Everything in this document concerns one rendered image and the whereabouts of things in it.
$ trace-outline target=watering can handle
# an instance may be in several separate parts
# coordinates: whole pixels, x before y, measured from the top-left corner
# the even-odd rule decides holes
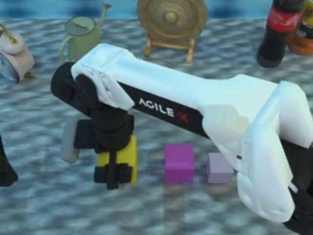
[[[63,41],[61,42],[59,54],[60,54],[60,58],[61,58],[62,63],[65,63],[64,46],[65,46],[65,44],[66,44],[71,38],[72,38],[71,35],[67,35],[67,36],[63,39]]]

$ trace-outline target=white plastic casing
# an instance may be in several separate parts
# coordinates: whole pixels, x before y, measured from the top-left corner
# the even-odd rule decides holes
[[[261,217],[286,222],[294,211],[292,172],[280,138],[308,148],[313,120],[299,86],[246,75],[208,80],[137,59],[128,50],[99,44],[72,67],[88,76],[99,100],[128,110],[132,99],[118,82],[197,109],[203,129],[238,171],[238,195]]]

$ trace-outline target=watering can spout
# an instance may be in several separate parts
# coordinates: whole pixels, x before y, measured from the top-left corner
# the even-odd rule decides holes
[[[99,32],[102,31],[104,20],[106,18],[107,9],[112,7],[110,4],[107,4],[105,2],[101,2],[101,4],[102,4],[102,7],[103,7],[103,10],[102,10],[101,17],[100,17],[100,20],[99,20],[98,25],[97,25],[97,28],[98,28]]]

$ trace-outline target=purple block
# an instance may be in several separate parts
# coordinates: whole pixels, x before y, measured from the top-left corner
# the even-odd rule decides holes
[[[234,169],[221,153],[209,153],[206,173],[209,184],[228,184],[234,175]]]
[[[195,174],[191,144],[166,144],[164,149],[166,183],[191,183]]]

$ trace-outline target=clock face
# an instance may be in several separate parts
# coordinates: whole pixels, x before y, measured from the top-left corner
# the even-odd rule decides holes
[[[11,63],[0,53],[0,74],[6,79],[18,83],[20,81],[19,74]]]

